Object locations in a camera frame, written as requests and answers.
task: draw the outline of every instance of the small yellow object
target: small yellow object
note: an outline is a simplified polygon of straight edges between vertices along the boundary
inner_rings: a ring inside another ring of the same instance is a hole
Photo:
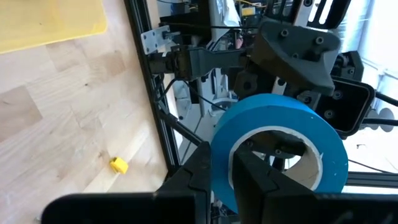
[[[115,157],[109,163],[115,172],[125,174],[129,168],[129,164],[120,157]]]
[[[242,16],[252,16],[256,13],[255,7],[246,7],[242,9]]]

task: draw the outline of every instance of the wooden floor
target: wooden floor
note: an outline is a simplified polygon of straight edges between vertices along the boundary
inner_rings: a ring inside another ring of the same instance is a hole
[[[159,22],[148,0],[152,24]],[[108,31],[0,55],[0,223],[75,192],[154,191],[166,175],[123,0]],[[109,160],[129,162],[115,174]]]

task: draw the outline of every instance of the metal frame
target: metal frame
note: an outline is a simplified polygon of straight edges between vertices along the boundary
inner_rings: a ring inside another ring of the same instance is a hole
[[[137,46],[137,54],[141,64],[141,70],[146,84],[150,107],[154,116],[155,125],[159,134],[160,145],[164,153],[168,169],[167,177],[171,177],[182,165],[178,156],[178,147],[175,141],[174,130],[186,137],[192,143],[199,145],[203,140],[195,133],[179,123],[172,114],[164,113],[169,111],[167,99],[156,102],[155,96],[164,93],[164,86],[159,76],[153,76],[149,70],[149,63],[144,49],[141,47],[141,34],[152,29],[150,17],[145,0],[124,0],[129,22],[131,25],[134,41]],[[386,187],[398,189],[398,174],[382,174],[368,172],[349,172],[347,185],[362,187]]]

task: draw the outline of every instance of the yellow plastic bin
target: yellow plastic bin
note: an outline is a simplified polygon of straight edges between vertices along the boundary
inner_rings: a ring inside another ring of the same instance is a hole
[[[0,0],[0,54],[105,30],[101,0]]]

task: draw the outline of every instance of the black 3d-printed part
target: black 3d-printed part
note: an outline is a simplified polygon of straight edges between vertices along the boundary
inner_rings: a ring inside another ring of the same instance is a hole
[[[335,86],[330,72],[340,44],[340,39],[331,33],[264,22],[251,60],[291,85],[331,96]]]

